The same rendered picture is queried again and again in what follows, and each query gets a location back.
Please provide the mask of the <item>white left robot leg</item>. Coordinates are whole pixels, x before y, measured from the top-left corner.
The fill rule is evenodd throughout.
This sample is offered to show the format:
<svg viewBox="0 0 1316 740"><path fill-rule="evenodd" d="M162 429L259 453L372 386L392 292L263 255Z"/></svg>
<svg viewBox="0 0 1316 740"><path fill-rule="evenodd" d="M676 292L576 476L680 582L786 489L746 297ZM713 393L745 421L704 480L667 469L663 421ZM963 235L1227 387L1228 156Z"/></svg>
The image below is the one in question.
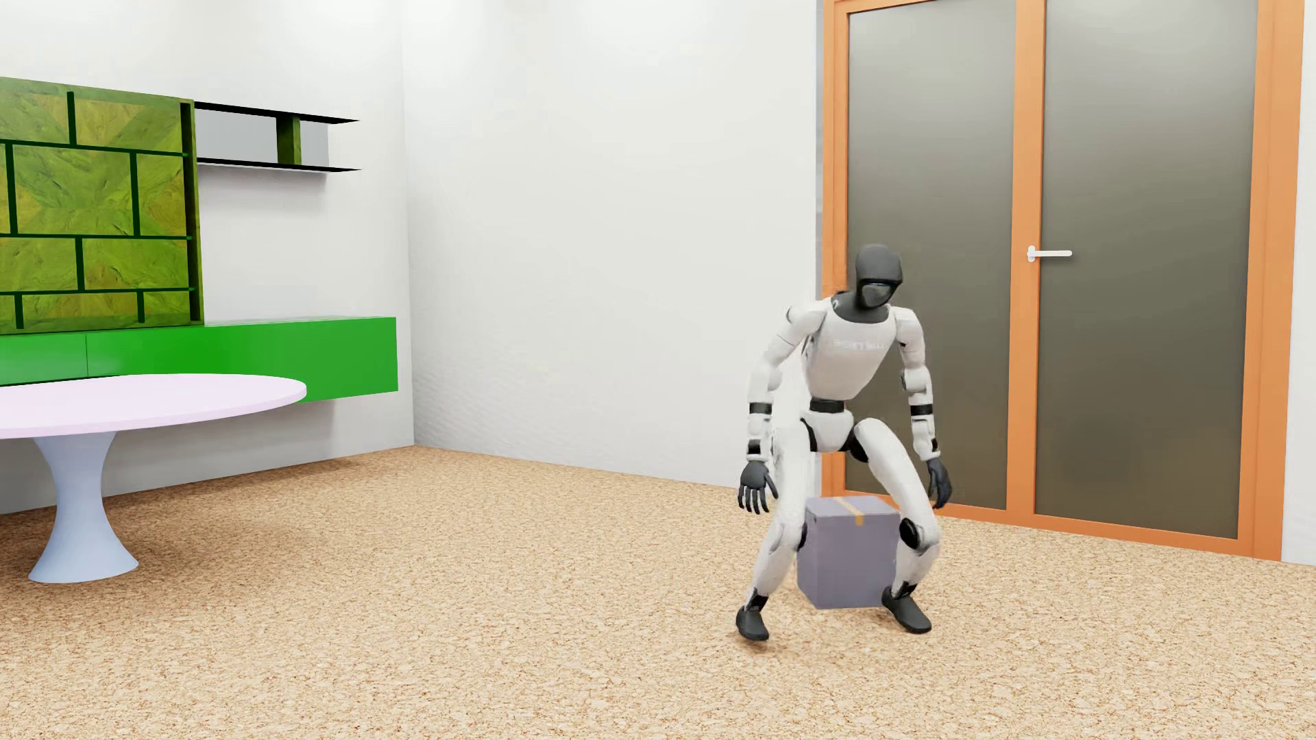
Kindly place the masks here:
<svg viewBox="0 0 1316 740"><path fill-rule="evenodd" d="M898 566L880 603L908 632L926 633L930 620L913 599L913 591L940 554L941 528L923 481L905 446L883 421L865 419L854 427L855 441L867 457L873 477L892 496L900 514Z"/></svg>

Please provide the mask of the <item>black wall shelf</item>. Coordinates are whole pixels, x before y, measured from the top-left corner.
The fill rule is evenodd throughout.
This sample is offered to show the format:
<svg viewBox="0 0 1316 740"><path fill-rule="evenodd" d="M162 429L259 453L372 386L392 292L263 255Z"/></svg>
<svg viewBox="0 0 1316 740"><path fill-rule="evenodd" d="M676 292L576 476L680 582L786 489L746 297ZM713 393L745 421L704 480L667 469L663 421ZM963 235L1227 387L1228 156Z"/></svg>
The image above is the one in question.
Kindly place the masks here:
<svg viewBox="0 0 1316 740"><path fill-rule="evenodd" d="M290 172L350 172L330 163L329 130L351 119L195 101L197 162Z"/></svg>

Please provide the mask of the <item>white round pedestal table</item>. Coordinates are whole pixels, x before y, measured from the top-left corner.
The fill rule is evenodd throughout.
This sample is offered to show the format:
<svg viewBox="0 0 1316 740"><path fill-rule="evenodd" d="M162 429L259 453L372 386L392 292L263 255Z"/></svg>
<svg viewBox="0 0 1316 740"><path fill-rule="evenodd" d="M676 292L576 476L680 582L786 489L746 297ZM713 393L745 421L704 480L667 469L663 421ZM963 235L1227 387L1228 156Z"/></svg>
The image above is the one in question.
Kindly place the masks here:
<svg viewBox="0 0 1316 740"><path fill-rule="evenodd" d="M118 375L0 387L0 440L33 440L57 486L57 517L29 578L89 582L138 566L103 503L104 463L118 432L245 416L305 395L301 381L246 374Z"/></svg>

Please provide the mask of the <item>black robot head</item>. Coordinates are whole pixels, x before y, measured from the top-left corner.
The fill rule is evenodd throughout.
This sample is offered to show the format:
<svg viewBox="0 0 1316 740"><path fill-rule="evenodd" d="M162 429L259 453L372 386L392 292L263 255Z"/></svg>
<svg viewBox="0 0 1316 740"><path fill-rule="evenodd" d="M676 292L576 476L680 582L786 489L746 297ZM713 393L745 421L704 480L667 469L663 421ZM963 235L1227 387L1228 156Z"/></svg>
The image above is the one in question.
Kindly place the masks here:
<svg viewBox="0 0 1316 740"><path fill-rule="evenodd" d="M903 283L903 265L898 253L882 244L861 248L854 259L857 287L854 299L865 311L884 308Z"/></svg>

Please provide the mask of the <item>green wall-mounted low cabinet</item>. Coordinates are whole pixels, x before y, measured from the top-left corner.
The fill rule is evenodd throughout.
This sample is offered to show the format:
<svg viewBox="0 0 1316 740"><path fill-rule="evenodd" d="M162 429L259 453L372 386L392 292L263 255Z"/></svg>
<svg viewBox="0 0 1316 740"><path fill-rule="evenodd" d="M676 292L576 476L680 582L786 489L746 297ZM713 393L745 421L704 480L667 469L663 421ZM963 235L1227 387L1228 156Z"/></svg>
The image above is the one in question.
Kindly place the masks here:
<svg viewBox="0 0 1316 740"><path fill-rule="evenodd" d="M142 374L247 374L305 402L399 390L393 317L312 317L0 337L0 386Z"/></svg>

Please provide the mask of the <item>white right robot leg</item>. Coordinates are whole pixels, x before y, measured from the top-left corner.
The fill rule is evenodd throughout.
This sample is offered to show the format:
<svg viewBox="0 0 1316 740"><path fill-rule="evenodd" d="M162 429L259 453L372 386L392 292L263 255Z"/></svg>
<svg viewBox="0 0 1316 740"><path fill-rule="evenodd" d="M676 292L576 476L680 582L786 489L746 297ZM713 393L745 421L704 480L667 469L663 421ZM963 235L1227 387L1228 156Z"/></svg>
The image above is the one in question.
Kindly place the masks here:
<svg viewBox="0 0 1316 740"><path fill-rule="evenodd" d="M817 492L815 429L803 419L778 428L772 452L772 467L769 470L779 496L769 496L772 520L761 542L751 587L736 615L740 635L750 641L769 639L762 610L794 564L804 539L807 500Z"/></svg>

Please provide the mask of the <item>orange framed glass double door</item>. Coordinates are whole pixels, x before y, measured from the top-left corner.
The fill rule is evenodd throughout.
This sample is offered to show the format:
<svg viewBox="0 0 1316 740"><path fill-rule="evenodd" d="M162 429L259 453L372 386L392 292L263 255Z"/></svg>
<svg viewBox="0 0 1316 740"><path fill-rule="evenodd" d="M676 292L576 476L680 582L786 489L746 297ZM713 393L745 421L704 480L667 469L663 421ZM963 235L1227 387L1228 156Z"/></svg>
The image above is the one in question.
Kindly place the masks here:
<svg viewBox="0 0 1316 740"><path fill-rule="evenodd" d="M1280 558L1304 11L821 0L822 291L900 254L946 515Z"/></svg>

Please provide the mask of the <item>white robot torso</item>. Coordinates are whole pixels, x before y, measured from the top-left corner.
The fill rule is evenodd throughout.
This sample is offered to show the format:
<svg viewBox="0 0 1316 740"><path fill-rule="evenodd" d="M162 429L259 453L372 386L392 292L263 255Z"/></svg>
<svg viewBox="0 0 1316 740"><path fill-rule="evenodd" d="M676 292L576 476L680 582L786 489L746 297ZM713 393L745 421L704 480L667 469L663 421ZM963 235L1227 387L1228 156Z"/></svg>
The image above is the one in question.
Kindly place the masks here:
<svg viewBox="0 0 1316 740"><path fill-rule="evenodd" d="M811 402L801 413L812 452L848 452L867 463L865 446L854 429L841 438L841 423L850 421L848 402L871 382L887 352L905 346L900 338L915 321L916 313L904 307L888 309L878 324L851 323L837 313L830 300L792 305L787 317L815 330L800 342L800 357Z"/></svg>

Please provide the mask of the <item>green marbled wall panel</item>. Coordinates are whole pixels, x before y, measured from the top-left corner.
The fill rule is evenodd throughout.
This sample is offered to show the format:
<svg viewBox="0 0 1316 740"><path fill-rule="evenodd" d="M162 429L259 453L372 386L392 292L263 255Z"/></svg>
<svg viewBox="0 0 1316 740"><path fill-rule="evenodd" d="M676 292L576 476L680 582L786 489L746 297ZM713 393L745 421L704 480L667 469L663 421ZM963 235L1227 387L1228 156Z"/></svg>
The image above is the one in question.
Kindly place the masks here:
<svg viewBox="0 0 1316 740"><path fill-rule="evenodd" d="M203 321L195 108L0 76L0 336Z"/></svg>

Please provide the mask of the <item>dark grey cardboard box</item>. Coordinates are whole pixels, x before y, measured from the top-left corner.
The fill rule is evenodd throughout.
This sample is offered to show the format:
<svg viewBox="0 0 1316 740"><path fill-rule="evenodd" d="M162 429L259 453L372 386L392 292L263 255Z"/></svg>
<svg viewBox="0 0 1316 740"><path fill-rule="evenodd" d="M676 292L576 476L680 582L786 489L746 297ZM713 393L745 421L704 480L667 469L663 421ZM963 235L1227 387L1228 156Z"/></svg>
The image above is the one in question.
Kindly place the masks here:
<svg viewBox="0 0 1316 740"><path fill-rule="evenodd" d="M817 610L880 607L898 568L899 521L876 495L811 496L797 589Z"/></svg>

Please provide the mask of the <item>white robot leg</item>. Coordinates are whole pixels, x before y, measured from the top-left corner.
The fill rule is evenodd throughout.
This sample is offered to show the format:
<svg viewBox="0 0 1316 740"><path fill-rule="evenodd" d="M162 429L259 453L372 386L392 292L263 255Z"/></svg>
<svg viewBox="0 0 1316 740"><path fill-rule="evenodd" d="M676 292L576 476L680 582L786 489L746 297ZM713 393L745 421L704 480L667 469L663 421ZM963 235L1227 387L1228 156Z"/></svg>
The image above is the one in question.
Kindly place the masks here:
<svg viewBox="0 0 1316 740"><path fill-rule="evenodd" d="M940 554L941 528L923 481L905 446L883 421L865 419L854 427L855 441L867 457L873 477L892 496L900 514L898 566L880 603L908 632L926 633L930 620L913 599L913 591Z"/></svg>
<svg viewBox="0 0 1316 740"><path fill-rule="evenodd" d="M769 496L772 520L761 542L751 587L736 615L740 635L750 641L769 639L762 610L794 564L804 539L807 500L817 492L815 429L803 419L778 428L772 452L772 467L769 470L779 496Z"/></svg>

